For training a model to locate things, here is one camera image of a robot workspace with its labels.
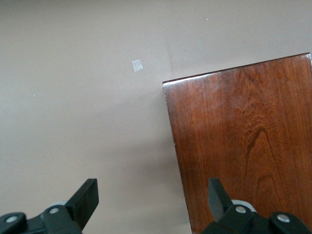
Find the dark wooden cabinet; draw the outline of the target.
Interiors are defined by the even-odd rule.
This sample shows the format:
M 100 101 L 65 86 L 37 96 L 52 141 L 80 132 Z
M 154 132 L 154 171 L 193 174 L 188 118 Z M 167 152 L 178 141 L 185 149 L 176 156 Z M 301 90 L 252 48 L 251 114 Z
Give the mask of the dark wooden cabinet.
M 312 230 L 312 56 L 163 83 L 192 234 L 213 220 L 208 180 L 268 217 Z

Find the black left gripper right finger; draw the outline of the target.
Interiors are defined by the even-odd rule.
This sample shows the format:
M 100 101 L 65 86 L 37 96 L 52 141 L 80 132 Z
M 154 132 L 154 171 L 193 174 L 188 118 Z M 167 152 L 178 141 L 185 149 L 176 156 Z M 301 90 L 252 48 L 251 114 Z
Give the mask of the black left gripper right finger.
M 274 212 L 264 218 L 244 204 L 234 204 L 218 178 L 208 180 L 208 204 L 214 221 L 201 234 L 312 234 L 291 213 Z

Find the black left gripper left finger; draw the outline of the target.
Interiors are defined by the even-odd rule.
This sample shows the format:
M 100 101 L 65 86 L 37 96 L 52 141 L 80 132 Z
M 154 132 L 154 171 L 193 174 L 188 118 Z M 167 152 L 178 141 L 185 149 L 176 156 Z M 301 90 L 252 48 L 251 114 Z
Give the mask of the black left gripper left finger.
M 82 234 L 98 203 L 98 182 L 90 178 L 65 204 L 53 205 L 31 219 L 22 212 L 0 216 L 0 234 Z

